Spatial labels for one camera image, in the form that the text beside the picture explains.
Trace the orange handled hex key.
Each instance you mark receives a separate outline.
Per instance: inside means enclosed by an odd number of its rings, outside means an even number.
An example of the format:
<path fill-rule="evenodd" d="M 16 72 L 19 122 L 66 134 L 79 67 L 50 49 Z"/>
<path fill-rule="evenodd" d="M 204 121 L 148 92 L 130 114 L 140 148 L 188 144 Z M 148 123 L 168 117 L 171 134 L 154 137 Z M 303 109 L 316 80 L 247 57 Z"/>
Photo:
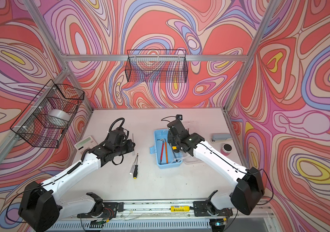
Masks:
<path fill-rule="evenodd" d="M 167 150 L 167 141 L 165 140 L 165 158 L 166 158 L 166 164 L 168 164 L 168 150 Z"/>

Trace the red handled hex key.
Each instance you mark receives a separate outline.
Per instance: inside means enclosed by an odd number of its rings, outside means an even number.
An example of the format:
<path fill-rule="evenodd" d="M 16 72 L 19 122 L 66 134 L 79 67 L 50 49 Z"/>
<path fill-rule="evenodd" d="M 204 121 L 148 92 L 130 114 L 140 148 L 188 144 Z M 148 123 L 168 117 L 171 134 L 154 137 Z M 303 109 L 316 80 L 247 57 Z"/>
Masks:
<path fill-rule="evenodd" d="M 165 147 L 165 139 L 161 138 L 158 141 L 162 142 L 162 149 L 161 149 L 160 161 L 159 161 L 159 164 L 161 165 L 162 164 L 162 159 L 163 159 L 164 147 Z"/>

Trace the blue plastic tool box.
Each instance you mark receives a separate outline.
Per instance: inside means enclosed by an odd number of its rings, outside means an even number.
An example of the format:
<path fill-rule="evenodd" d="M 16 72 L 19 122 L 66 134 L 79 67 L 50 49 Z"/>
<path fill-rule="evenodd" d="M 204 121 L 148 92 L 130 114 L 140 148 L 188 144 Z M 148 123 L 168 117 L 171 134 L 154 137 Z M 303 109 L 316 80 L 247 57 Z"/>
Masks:
<path fill-rule="evenodd" d="M 153 133 L 155 144 L 150 148 L 150 154 L 156 156 L 156 163 L 160 169 L 179 167 L 183 163 L 187 165 L 202 163 L 188 153 L 182 151 L 176 153 L 167 140 L 168 134 L 169 129 L 158 129 Z"/>

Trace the small silver screwdriver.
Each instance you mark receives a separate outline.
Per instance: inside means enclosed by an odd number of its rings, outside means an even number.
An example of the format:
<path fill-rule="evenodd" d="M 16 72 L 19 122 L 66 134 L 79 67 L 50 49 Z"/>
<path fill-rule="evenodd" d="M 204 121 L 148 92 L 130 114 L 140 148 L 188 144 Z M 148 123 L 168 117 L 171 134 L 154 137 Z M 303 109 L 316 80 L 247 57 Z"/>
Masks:
<path fill-rule="evenodd" d="M 132 165 L 132 167 L 131 167 L 131 170 L 130 170 L 130 175 L 132 175 L 133 174 L 133 172 L 134 172 L 134 170 L 135 170 L 135 166 L 136 166 L 136 162 L 134 161 L 133 162 L 133 165 Z"/>

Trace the black yellow screwdriver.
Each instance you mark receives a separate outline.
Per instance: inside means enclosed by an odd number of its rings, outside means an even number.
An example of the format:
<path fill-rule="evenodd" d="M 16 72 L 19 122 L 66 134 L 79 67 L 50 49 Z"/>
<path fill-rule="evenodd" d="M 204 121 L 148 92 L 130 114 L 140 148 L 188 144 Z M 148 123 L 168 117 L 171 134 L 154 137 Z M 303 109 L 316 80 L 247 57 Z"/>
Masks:
<path fill-rule="evenodd" d="M 135 162 L 136 162 L 136 166 L 135 166 L 135 170 L 133 172 L 133 179 L 136 179 L 137 178 L 137 171 L 138 171 L 138 164 L 137 164 L 137 161 L 138 161 L 138 154 L 136 155 L 136 159 L 135 159 Z"/>

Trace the yellow black utility knife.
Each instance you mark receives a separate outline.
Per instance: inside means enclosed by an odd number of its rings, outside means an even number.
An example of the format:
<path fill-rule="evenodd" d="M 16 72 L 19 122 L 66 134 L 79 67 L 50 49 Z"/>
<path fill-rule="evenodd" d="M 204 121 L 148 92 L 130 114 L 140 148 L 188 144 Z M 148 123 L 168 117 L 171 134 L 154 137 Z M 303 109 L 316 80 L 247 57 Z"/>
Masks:
<path fill-rule="evenodd" d="M 172 146 L 172 150 L 174 153 L 179 153 L 179 149 L 177 146 Z"/>

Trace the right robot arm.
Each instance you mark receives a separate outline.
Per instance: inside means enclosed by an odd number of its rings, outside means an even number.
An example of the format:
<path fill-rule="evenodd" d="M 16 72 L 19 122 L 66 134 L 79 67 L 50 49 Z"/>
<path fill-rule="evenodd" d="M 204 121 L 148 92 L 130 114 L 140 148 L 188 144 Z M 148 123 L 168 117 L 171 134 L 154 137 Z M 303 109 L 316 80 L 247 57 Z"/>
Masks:
<path fill-rule="evenodd" d="M 230 160 L 199 134 L 190 134 L 178 118 L 169 122 L 167 128 L 170 145 L 176 151 L 188 153 L 203 161 L 227 180 L 227 190 L 215 190 L 205 200 L 206 211 L 213 216 L 218 210 L 234 207 L 239 212 L 250 215 L 264 196 L 260 170 L 254 167 L 249 169 Z"/>

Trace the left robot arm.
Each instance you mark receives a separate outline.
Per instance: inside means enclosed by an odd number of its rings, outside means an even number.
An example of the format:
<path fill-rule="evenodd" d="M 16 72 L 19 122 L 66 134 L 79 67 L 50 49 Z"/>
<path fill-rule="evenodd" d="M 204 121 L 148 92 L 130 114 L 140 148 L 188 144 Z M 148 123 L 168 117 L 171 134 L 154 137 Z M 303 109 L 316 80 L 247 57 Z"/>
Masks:
<path fill-rule="evenodd" d="M 81 160 L 61 173 L 38 184 L 28 184 L 23 193 L 19 216 L 36 232 L 44 232 L 58 220 L 77 214 L 99 217 L 104 212 L 101 197 L 93 192 L 66 202 L 62 196 L 74 185 L 115 157 L 134 151 L 135 143 L 129 139 L 129 131 L 118 127 L 110 130 L 99 145 L 84 151 Z"/>

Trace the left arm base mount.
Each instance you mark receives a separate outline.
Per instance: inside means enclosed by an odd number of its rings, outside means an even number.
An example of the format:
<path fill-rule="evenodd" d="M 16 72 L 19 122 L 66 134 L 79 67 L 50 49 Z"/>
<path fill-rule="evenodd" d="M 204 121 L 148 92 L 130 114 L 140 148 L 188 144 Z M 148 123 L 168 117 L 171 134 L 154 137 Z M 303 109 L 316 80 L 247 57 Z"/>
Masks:
<path fill-rule="evenodd" d="M 103 202 L 98 206 L 94 206 L 89 213 L 78 214 L 78 218 L 103 218 L 112 219 L 120 212 L 124 211 L 124 203 Z"/>

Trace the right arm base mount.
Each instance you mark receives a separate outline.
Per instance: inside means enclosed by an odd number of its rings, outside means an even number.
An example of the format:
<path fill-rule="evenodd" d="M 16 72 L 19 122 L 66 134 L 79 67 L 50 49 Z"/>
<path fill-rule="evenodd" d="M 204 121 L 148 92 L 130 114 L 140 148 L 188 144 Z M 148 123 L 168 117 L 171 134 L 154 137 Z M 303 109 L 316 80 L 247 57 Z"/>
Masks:
<path fill-rule="evenodd" d="M 224 208 L 222 210 L 214 207 L 209 201 L 194 201 L 193 206 L 190 207 L 194 211 L 196 217 L 226 217 L 233 216 L 231 208 Z"/>

